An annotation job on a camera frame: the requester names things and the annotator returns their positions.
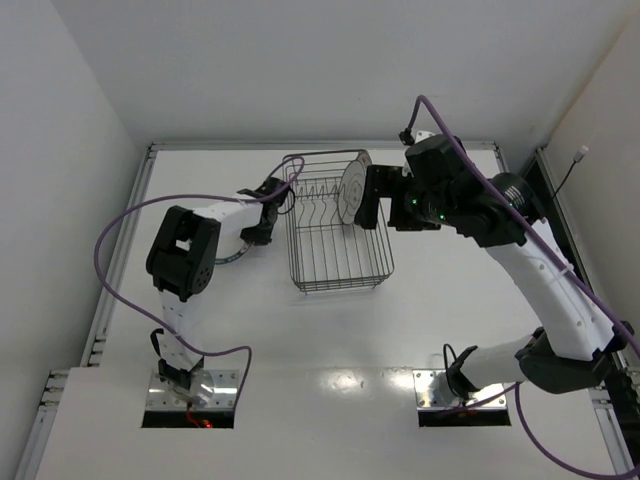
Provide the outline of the orange sunburst plate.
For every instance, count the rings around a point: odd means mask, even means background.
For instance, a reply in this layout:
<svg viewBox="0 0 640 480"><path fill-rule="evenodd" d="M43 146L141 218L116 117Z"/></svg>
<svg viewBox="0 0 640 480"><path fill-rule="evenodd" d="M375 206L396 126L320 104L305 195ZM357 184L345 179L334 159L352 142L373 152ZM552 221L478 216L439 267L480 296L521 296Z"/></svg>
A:
<svg viewBox="0 0 640 480"><path fill-rule="evenodd" d="M358 162L358 164L360 165L360 168L363 171L366 171L367 168L372 165L370 154L366 150L362 150L358 153L356 161Z"/></svg>

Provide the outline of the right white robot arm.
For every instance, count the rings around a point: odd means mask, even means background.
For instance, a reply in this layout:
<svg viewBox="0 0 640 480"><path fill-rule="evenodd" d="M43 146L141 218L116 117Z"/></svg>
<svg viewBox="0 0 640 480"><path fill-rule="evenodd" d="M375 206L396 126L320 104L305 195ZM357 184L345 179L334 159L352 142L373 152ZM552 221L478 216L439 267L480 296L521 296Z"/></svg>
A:
<svg viewBox="0 0 640 480"><path fill-rule="evenodd" d="M439 407L470 400L498 383L530 382L564 394L600 385L611 354L627 340L603 309L570 279L540 201L519 176L478 177L458 139L432 135L411 145L403 166L360 167L342 199L356 225L373 230L381 199L391 201L388 224L398 231L453 228L470 238L511 277L541 325L532 334L489 348L465 349L433 383Z"/></svg>

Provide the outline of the wire dish rack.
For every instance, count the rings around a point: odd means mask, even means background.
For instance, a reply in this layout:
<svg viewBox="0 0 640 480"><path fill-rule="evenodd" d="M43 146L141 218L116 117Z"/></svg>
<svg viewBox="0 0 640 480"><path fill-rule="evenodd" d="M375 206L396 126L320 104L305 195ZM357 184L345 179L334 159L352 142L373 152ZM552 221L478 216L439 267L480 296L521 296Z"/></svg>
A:
<svg viewBox="0 0 640 480"><path fill-rule="evenodd" d="M293 192L284 207L289 272L303 293L374 288L395 269L383 210L374 230L344 225L337 195L347 165L362 149L293 153L284 180Z"/></svg>

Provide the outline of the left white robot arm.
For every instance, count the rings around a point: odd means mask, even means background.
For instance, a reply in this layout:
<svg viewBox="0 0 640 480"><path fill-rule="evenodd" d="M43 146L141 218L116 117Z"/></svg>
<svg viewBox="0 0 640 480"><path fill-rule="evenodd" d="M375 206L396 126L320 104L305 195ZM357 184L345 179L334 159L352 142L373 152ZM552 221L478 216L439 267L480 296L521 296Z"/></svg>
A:
<svg viewBox="0 0 640 480"><path fill-rule="evenodd" d="M291 188L277 177L243 189L208 207L169 208L146 259L158 290L161 327L151 334L159 377L186 398L213 391L205 354L196 345L203 321L204 292L217 265L230 263L252 246L271 243L278 210Z"/></svg>

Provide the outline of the green rimmed lettered plate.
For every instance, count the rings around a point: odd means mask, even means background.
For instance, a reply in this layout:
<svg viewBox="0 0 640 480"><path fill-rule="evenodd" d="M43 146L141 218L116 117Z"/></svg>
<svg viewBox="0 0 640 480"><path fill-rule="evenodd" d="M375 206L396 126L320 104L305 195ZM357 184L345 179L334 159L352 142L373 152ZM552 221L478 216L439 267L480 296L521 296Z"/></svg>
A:
<svg viewBox="0 0 640 480"><path fill-rule="evenodd" d="M215 264L216 265L226 265L226 264L233 263L233 262L239 260L240 258L242 258L250 249L251 249L251 244L250 243L245 243L234 254L229 255L227 257L223 257L223 258L216 258L215 259Z"/></svg>

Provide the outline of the white plate dark rim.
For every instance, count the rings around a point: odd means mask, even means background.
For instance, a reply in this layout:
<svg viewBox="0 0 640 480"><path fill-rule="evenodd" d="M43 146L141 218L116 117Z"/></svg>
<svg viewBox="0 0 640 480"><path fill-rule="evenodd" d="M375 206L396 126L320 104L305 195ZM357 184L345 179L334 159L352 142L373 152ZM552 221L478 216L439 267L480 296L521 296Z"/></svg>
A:
<svg viewBox="0 0 640 480"><path fill-rule="evenodd" d="M338 187L337 210L344 225L354 223L364 196L366 173L367 170L363 171L356 160L351 161L343 172Z"/></svg>

